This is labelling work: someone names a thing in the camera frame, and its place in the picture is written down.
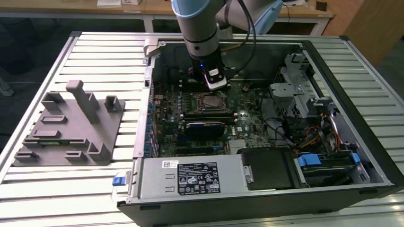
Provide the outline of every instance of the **green circuit board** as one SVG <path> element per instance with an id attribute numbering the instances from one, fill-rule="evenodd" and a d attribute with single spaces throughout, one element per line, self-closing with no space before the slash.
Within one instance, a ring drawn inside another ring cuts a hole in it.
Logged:
<path id="1" fill-rule="evenodd" d="M 229 141 L 245 140 L 249 148 L 269 147 L 271 138 L 265 128 L 262 113 L 258 109 L 261 103 L 261 89 L 243 90 L 246 83 L 233 82 L 227 92 L 186 93 L 167 91 L 165 97 L 157 101 L 158 118 L 161 127 L 161 157 L 185 156 L 178 154 L 179 148 L 211 148 L 217 147 L 217 154 L 230 154 Z M 234 124 L 226 124 L 226 132 L 222 137 L 207 141 L 182 140 L 183 122 L 182 114 L 198 111 L 198 99 L 203 95 L 215 95 L 223 98 L 223 109 L 238 113 Z"/>

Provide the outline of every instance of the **motherboard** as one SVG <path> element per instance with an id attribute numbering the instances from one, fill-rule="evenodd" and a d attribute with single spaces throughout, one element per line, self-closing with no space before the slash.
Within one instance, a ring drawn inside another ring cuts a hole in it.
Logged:
<path id="1" fill-rule="evenodd" d="M 262 88 L 238 81 L 218 92 L 165 85 L 158 90 L 161 157 L 226 155 L 241 148 L 270 146 L 274 138 L 262 118 Z"/>

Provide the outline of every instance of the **barcode sticker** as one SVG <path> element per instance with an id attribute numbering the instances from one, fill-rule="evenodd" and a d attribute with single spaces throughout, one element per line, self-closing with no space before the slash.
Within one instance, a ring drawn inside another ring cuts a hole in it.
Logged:
<path id="1" fill-rule="evenodd" d="M 142 13 L 141 10 L 125 10 L 125 13 Z"/>
<path id="2" fill-rule="evenodd" d="M 179 166 L 179 161 L 178 160 L 166 160 L 163 161 L 163 166 L 162 168 L 177 168 Z"/>

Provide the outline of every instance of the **floor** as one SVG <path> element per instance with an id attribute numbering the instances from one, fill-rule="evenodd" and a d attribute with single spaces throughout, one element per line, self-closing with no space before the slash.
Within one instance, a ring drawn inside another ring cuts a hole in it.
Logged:
<path id="1" fill-rule="evenodd" d="M 33 19 L 37 28 L 39 42 L 34 46 L 25 47 L 29 51 L 35 67 L 21 75 L 10 74 L 0 67 L 0 76 L 9 82 L 15 95 L 5 97 L 0 95 L 0 151 L 6 146 L 10 135 L 19 124 L 21 118 L 31 103 L 33 97 L 53 67 L 54 61 L 63 48 L 71 31 L 121 31 L 145 32 L 141 20 L 83 20 L 83 19 Z M 155 21 L 157 32 L 179 32 L 177 21 Z M 0 50 L 2 44 L 14 42 L 14 37 L 0 27 Z M 378 67 L 379 72 L 390 82 L 391 86 L 404 98 L 404 41 L 401 41 Z"/>

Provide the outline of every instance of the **blue latch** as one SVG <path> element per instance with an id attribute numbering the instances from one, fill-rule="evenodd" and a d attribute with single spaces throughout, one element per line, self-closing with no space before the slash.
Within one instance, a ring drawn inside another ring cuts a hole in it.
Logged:
<path id="1" fill-rule="evenodd" d="M 355 164 L 358 165 L 361 163 L 361 157 L 359 157 L 358 153 L 353 153 L 351 157 L 353 157 L 353 159 L 355 161 Z"/>
<path id="2" fill-rule="evenodd" d="M 145 144 L 145 151 L 149 152 L 151 150 L 151 145 L 149 143 Z"/>
<path id="3" fill-rule="evenodd" d="M 322 161 L 321 161 L 319 155 L 317 155 L 317 154 L 302 155 L 298 158 L 298 162 L 299 162 L 301 166 L 322 165 Z"/>
<path id="4" fill-rule="evenodd" d="M 125 186 L 127 184 L 126 181 L 126 176 L 115 176 L 113 179 L 113 186 Z"/>

